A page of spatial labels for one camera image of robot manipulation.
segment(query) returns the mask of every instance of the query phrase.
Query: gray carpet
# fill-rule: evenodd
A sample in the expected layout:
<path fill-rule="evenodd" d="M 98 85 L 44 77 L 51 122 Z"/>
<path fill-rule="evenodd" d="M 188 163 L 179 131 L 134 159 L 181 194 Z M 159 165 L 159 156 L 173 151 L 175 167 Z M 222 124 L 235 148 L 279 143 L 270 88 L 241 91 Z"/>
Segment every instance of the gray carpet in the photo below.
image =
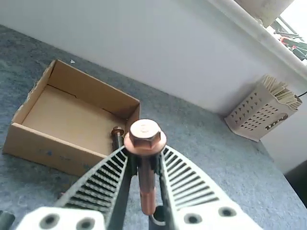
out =
<path fill-rule="evenodd" d="M 0 26 L 0 146 L 14 112 L 53 59 L 140 99 L 141 117 L 156 120 L 168 145 L 202 168 L 264 229 L 307 229 L 307 210 L 261 143 L 234 135 L 222 118 L 123 75 Z M 51 206 L 76 178 L 10 155 L 0 155 L 0 209 L 17 219 Z M 137 178 L 132 179 L 126 230 L 147 229 Z"/>

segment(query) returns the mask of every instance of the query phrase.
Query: black cable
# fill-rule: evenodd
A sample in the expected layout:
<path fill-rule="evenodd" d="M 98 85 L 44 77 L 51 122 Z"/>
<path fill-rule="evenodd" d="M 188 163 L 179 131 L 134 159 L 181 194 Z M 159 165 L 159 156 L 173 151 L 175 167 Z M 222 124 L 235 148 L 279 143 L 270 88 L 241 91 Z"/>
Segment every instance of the black cable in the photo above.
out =
<path fill-rule="evenodd" d="M 303 93 L 303 94 L 299 95 L 298 97 L 304 96 L 306 93 L 307 93 L 307 91 L 306 91 L 305 93 Z"/>

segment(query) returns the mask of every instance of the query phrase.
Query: white perforated container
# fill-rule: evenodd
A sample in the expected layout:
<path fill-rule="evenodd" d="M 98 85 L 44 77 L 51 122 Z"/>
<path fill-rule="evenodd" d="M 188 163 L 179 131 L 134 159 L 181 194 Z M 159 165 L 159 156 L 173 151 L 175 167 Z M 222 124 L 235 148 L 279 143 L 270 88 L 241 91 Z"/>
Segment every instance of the white perforated container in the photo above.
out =
<path fill-rule="evenodd" d="M 288 105 L 280 103 L 262 84 L 259 84 L 225 118 L 225 122 L 235 134 L 259 141 L 261 137 L 276 128 L 296 111 Z"/>

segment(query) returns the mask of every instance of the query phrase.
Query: hex head bolt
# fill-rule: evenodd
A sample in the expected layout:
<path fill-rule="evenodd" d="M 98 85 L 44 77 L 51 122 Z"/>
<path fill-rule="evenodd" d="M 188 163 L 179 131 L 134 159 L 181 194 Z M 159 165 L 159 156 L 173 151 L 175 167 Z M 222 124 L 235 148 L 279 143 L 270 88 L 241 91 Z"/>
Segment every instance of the hex head bolt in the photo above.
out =
<path fill-rule="evenodd" d="M 166 145 L 166 136 L 159 125 L 149 119 L 134 122 L 124 138 L 126 149 L 137 155 L 141 207 L 145 215 L 155 211 L 155 167 L 157 155 Z"/>

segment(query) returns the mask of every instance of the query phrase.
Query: open cardboard box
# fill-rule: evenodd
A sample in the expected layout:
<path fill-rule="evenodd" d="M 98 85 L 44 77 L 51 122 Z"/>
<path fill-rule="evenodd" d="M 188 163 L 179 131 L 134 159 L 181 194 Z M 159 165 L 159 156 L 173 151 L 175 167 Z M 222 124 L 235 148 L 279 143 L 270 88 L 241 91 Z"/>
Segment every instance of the open cardboard box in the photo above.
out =
<path fill-rule="evenodd" d="M 3 152 L 81 176 L 112 153 L 112 128 L 139 117 L 137 99 L 56 60 L 15 113 Z"/>

